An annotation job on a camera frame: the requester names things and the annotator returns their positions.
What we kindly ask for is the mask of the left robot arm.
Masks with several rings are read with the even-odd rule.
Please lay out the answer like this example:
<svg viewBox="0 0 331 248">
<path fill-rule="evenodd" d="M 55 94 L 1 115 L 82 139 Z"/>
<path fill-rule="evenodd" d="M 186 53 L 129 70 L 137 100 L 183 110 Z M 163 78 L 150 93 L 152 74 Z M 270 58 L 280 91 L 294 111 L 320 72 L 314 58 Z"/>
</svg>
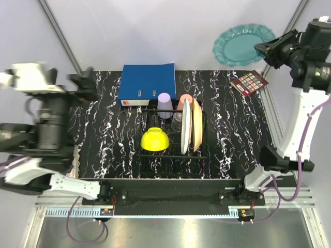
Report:
<svg viewBox="0 0 331 248">
<path fill-rule="evenodd" d="M 41 102 L 32 125 L 1 124 L 1 152 L 9 154 L 1 163 L 1 189 L 23 195 L 58 191 L 105 205 L 112 197 L 109 184 L 66 175 L 75 147 L 69 112 L 75 104 L 99 99 L 94 70 L 88 67 L 81 74 L 68 75 L 77 86 L 75 91 L 58 85 L 56 79 L 57 70 L 46 70 L 40 63 L 13 64 L 1 73 L 1 87 Z"/>
</svg>

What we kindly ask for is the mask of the peach floral plate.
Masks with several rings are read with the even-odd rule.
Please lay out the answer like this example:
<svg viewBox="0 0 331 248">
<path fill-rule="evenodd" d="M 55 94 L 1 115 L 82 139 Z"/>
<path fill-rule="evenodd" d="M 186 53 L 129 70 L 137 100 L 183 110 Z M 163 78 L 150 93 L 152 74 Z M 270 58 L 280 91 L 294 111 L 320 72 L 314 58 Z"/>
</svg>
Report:
<svg viewBox="0 0 331 248">
<path fill-rule="evenodd" d="M 193 101 L 193 142 L 194 148 L 193 152 L 196 152 L 199 146 L 202 144 L 203 139 L 203 119 L 202 119 L 202 109 L 198 101 L 194 99 Z"/>
</svg>

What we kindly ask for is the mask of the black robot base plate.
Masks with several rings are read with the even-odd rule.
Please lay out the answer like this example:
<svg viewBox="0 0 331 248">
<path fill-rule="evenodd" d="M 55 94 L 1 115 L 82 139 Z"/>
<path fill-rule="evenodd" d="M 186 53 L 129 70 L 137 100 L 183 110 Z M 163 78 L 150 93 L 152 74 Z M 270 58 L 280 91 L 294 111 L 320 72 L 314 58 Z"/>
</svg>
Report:
<svg viewBox="0 0 331 248">
<path fill-rule="evenodd" d="M 104 203 L 83 199 L 87 206 L 115 204 L 116 216 L 221 218 L 230 208 L 264 206 L 260 193 L 242 192 L 239 179 L 101 179 Z"/>
</svg>

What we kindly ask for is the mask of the white watermelon pattern plate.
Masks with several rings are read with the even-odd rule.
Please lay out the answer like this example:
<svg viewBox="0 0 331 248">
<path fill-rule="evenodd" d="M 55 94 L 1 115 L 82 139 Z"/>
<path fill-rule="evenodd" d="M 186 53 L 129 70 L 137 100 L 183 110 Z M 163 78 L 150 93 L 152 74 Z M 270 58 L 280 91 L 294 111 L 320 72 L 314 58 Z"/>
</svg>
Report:
<svg viewBox="0 0 331 248">
<path fill-rule="evenodd" d="M 192 112 L 188 99 L 184 100 L 182 111 L 181 153 L 185 155 L 191 141 Z"/>
</svg>

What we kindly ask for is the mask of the teal scalloped plate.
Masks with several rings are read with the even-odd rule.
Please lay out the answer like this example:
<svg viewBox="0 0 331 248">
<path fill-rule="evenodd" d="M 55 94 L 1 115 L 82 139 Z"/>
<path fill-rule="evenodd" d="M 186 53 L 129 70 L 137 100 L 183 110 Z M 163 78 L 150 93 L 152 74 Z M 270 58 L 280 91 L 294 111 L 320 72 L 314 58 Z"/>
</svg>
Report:
<svg viewBox="0 0 331 248">
<path fill-rule="evenodd" d="M 262 24 L 242 24 L 232 27 L 215 40 L 213 54 L 215 59 L 228 67 L 246 67 L 265 58 L 254 46 L 272 41 L 274 32 Z"/>
</svg>

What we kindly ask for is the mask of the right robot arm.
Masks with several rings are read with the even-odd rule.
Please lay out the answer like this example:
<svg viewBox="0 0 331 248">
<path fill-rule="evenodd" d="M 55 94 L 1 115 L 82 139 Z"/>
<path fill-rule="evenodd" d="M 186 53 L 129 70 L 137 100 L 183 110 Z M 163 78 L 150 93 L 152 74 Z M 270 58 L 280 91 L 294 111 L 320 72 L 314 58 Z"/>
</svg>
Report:
<svg viewBox="0 0 331 248">
<path fill-rule="evenodd" d="M 321 113 L 330 103 L 330 18 L 309 22 L 306 30 L 292 30 L 255 50 L 275 69 L 290 67 L 293 102 L 285 133 L 276 148 L 263 147 L 259 165 L 241 181 L 235 199 L 246 205 L 260 188 L 289 171 L 310 172 L 310 145 Z"/>
</svg>

